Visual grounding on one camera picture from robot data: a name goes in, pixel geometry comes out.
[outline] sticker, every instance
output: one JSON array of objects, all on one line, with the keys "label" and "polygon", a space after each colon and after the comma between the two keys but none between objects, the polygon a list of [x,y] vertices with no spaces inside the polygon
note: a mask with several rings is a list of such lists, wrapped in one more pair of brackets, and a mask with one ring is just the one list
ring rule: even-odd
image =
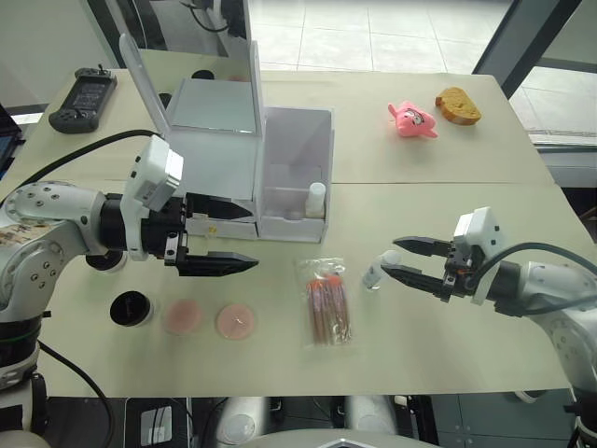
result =
[{"label": "sticker", "polygon": [[0,247],[24,245],[48,233],[49,229],[50,226],[46,224],[37,224],[34,226],[13,224],[12,226],[0,228]]}]

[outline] white cylinder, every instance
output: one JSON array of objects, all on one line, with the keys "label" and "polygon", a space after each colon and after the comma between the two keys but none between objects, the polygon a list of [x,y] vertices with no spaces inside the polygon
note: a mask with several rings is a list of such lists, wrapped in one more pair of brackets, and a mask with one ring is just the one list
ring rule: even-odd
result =
[{"label": "white cylinder", "polygon": [[326,186],[321,182],[313,182],[309,186],[309,194],[305,201],[305,216],[323,218],[326,214]]},{"label": "white cylinder", "polygon": [[382,264],[398,264],[400,262],[400,253],[397,250],[386,250],[381,255],[376,257],[365,275],[363,275],[363,285],[367,289],[377,288],[377,284],[382,280],[385,272],[382,269]]}]

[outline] beige table surface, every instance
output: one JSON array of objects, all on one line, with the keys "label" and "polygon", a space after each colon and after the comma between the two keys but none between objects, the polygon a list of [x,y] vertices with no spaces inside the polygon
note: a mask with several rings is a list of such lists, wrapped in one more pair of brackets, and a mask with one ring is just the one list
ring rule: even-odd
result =
[{"label": "beige table surface", "polygon": [[[119,192],[120,182],[78,180]],[[370,261],[399,236],[450,239],[458,217],[490,205],[512,244],[562,245],[597,259],[595,245],[555,186],[334,185],[330,228],[321,245],[191,238],[194,253],[237,251],[260,260],[226,278],[181,278],[151,259],[130,261],[105,275],[83,258],[65,269],[49,304],[40,339],[72,359],[108,396],[287,396],[493,392],[566,386],[548,337],[527,319],[505,317],[486,302],[449,304],[386,280],[379,292],[360,286]],[[354,342],[346,348],[305,347],[305,304],[294,260],[344,257]],[[512,259],[563,262],[540,252]],[[443,261],[405,254],[403,262],[441,275]],[[111,301],[135,289],[157,301],[192,298],[203,311],[196,333],[166,333],[157,316],[146,326],[120,328]],[[215,330],[230,303],[245,303],[257,326],[245,341]],[[92,396],[69,370],[41,355],[50,395]]]},{"label": "beige table surface", "polygon": [[[130,129],[155,129],[126,70],[94,133],[54,131],[44,114],[0,187],[18,180],[74,149]],[[465,88],[484,117],[475,126],[449,123],[434,107],[435,95]],[[70,89],[56,95],[56,110]],[[334,183],[521,183],[552,185],[553,180],[514,111],[492,77],[450,74],[263,73],[266,105],[328,106],[335,110]],[[439,138],[400,138],[387,103],[410,99],[437,115]],[[146,139],[137,137],[65,166],[55,178],[125,179],[131,160]]]}]

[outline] toast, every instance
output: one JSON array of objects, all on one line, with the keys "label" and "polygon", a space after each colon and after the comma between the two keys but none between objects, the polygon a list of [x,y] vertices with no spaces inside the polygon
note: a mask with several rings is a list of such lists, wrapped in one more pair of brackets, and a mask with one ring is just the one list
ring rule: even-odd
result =
[{"label": "toast", "polygon": [[436,97],[436,106],[447,121],[469,126],[481,118],[481,113],[465,91],[450,87]]}]

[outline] black cap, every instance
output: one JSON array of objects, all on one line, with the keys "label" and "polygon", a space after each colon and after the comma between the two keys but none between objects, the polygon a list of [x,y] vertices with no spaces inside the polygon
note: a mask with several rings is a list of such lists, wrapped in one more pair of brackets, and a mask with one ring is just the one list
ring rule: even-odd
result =
[{"label": "black cap", "polygon": [[110,317],[123,327],[140,324],[149,314],[151,302],[138,291],[127,291],[120,294],[110,306]]}]

